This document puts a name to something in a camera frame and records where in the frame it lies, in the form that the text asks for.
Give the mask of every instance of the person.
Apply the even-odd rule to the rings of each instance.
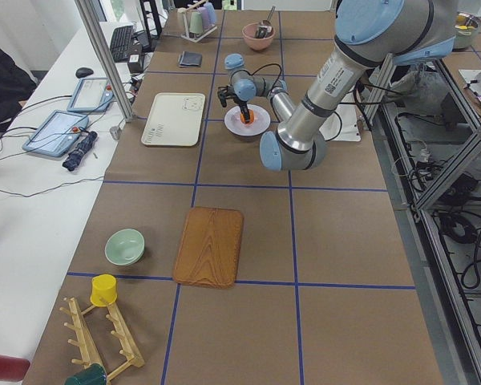
[[[4,132],[36,88],[35,82],[0,49],[0,132]]]
[[[208,0],[214,5],[214,9],[221,10],[223,9],[223,0]],[[176,8],[187,8],[187,6],[191,6],[193,4],[192,0],[175,0],[175,7]]]

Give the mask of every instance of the white table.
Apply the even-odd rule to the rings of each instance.
[[[107,41],[120,25],[124,23],[103,24]],[[60,55],[27,106],[70,95],[78,82],[75,71],[79,67],[92,68],[93,76],[105,76],[84,28]],[[131,78],[127,64],[118,63],[117,68],[122,81],[127,82]],[[53,110],[66,110],[68,102],[57,99],[29,108],[11,127],[37,127]],[[90,122],[100,116],[91,115]],[[118,124],[123,124],[123,117],[113,103],[91,127],[99,137],[73,172],[62,167],[66,157],[55,160],[22,154],[0,160],[0,189],[31,194],[102,176],[117,143],[109,128]],[[18,129],[11,135],[21,133],[31,134],[32,130]],[[0,158],[22,152],[25,141],[26,137],[4,139]],[[100,186],[101,180],[88,181],[31,198],[0,192],[0,355],[32,360]]]

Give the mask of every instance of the red cup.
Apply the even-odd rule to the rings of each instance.
[[[28,359],[0,355],[0,381],[18,382],[23,380],[29,366]]]

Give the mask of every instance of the wooden cutting board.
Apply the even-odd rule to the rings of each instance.
[[[240,211],[192,208],[185,220],[173,280],[193,286],[232,286],[237,274],[243,224]]]

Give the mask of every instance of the black keyboard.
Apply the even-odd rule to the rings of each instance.
[[[133,34],[134,26],[119,26],[112,32],[109,47],[115,63],[126,62],[128,60],[128,52],[132,45]]]

